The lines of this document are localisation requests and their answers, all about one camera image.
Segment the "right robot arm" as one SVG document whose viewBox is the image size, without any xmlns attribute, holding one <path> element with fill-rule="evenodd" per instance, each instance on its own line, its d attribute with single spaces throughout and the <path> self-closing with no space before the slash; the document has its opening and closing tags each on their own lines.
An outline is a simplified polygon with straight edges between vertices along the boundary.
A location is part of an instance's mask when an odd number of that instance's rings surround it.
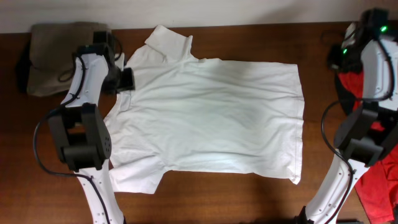
<svg viewBox="0 0 398 224">
<path fill-rule="evenodd" d="M 318 192 L 294 223 L 337 223 L 355 183 L 397 145 L 397 31 L 389 28 L 389 11 L 364 11 L 334 45 L 328 66 L 335 72 L 363 72 L 359 97 L 339 98 L 328 105 L 359 106 L 340 124 L 326 145 L 333 161 Z"/>
</svg>

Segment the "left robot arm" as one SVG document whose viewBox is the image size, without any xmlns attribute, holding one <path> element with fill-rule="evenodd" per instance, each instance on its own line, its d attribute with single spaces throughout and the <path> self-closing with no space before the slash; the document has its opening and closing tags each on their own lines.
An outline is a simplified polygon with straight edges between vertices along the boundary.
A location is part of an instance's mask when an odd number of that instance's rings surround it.
<svg viewBox="0 0 398 224">
<path fill-rule="evenodd" d="M 109 176 L 110 133 L 98 109 L 100 94 L 134 89 L 134 76 L 109 44 L 79 47 L 74 76 L 61 105 L 45 118 L 60 162 L 80 182 L 93 223 L 125 223 Z"/>
</svg>

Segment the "white polo shirt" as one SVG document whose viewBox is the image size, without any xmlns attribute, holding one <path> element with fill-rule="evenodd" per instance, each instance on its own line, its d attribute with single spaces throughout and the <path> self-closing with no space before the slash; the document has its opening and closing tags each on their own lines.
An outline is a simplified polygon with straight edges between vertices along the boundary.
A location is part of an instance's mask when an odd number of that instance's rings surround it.
<svg viewBox="0 0 398 224">
<path fill-rule="evenodd" d="M 153 194 L 170 171 L 254 173 L 297 184 L 304 97 L 296 64 L 195 58 L 157 26 L 128 60 L 135 89 L 105 119 L 117 192 Z"/>
</svg>

